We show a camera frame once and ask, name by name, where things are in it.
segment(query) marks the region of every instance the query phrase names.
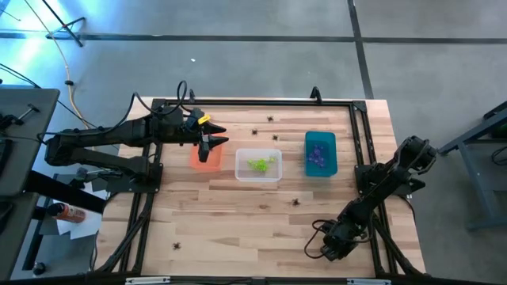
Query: teal container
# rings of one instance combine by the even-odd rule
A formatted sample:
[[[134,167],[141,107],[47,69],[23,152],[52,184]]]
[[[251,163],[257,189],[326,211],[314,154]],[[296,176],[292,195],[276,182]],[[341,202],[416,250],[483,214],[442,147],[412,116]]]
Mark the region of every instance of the teal container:
[[[304,171],[309,177],[332,177],[338,172],[336,136],[328,131],[308,131],[304,137]]]

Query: wooden tabletop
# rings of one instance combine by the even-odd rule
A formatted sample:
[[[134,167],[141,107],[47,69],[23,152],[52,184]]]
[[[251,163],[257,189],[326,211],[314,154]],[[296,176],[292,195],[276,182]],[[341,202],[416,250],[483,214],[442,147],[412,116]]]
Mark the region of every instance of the wooden tabletop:
[[[151,105],[151,97],[144,100]],[[397,146],[387,102],[367,101],[376,157],[390,160]],[[189,166],[190,145],[163,146],[164,173],[155,196],[143,275],[373,277],[369,244],[360,244],[345,259],[312,260],[303,247],[314,233],[315,219],[335,219],[357,197],[353,167],[356,153],[349,110],[344,107],[204,106],[212,122],[227,129],[222,170],[199,173]],[[129,119],[145,116],[136,102]],[[268,122],[267,116],[274,121]],[[364,132],[357,116],[365,149]],[[257,135],[251,130],[256,128]],[[303,146],[306,131],[332,131],[337,140],[338,173],[307,177]],[[273,135],[279,135],[277,141]],[[238,148],[277,148],[283,154],[283,177],[275,183],[240,182],[234,176]],[[122,146],[120,156],[141,155]],[[300,205],[293,206],[298,199]],[[97,239],[97,267],[118,246],[127,229],[132,194],[122,193],[105,209]],[[408,206],[398,197],[386,201],[391,235],[413,263],[424,271],[417,232]],[[387,258],[379,242],[383,266]],[[318,253],[319,234],[310,245]],[[135,259],[136,241],[130,264]]]

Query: green toy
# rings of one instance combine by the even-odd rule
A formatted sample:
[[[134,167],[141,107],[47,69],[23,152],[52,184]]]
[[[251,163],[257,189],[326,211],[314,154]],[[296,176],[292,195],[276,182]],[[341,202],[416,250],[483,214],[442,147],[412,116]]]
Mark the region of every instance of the green toy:
[[[275,161],[276,161],[275,157],[269,157],[268,161],[266,161],[264,158],[261,158],[257,161],[255,161],[253,159],[249,159],[248,166],[253,170],[264,173],[264,172],[268,171],[269,164],[274,163]]]

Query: white paper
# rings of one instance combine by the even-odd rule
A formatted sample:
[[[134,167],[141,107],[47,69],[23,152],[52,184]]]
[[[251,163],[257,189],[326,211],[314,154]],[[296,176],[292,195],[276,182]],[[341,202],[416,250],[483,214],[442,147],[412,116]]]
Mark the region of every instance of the white paper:
[[[107,196],[107,192],[105,190],[94,192],[92,190],[92,183],[85,183],[84,192],[97,196],[103,200]],[[54,203],[63,203],[56,199],[53,200]],[[67,222],[62,220],[56,220],[56,225],[58,227],[59,234],[65,234],[67,232],[71,232],[71,239],[75,238],[83,238],[93,234],[96,234],[97,231],[101,228],[102,215],[95,213],[93,211],[84,210],[86,212],[86,218],[84,221],[80,223]]]

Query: gray floor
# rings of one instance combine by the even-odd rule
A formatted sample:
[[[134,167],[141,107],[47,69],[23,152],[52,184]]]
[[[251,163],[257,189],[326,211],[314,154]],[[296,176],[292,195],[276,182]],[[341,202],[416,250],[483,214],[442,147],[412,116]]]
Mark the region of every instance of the gray floor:
[[[56,27],[40,2],[31,3],[50,29]],[[87,32],[352,35],[346,0],[52,3],[65,20],[85,16],[82,31]],[[507,37],[503,17],[507,2],[501,0],[356,0],[356,7],[363,36]],[[3,14],[0,29],[41,30],[23,1],[11,0],[6,11],[21,22]],[[36,36],[0,40],[0,45],[0,62],[43,87],[61,89],[61,101],[69,103],[63,62],[51,41]],[[364,99],[354,44],[89,41],[79,48],[61,41],[60,45],[77,84],[76,103],[96,124],[114,124],[132,92],[173,96],[181,79],[197,96],[307,97],[317,85],[327,98]],[[507,98],[507,45],[366,44],[364,49],[374,96],[388,100],[399,143],[415,134],[442,146]],[[6,83],[19,83],[0,76]],[[57,107],[50,130],[80,126]],[[75,167],[49,167],[42,151],[36,170],[47,175],[74,172]],[[460,156],[439,158],[423,178],[428,186],[414,194],[414,207],[428,273],[505,283],[507,231],[465,230],[468,222],[480,218],[480,208]],[[87,269],[90,252],[89,238],[45,237],[37,260],[50,266],[45,276],[71,275]],[[13,273],[13,279],[29,276],[19,266]]]

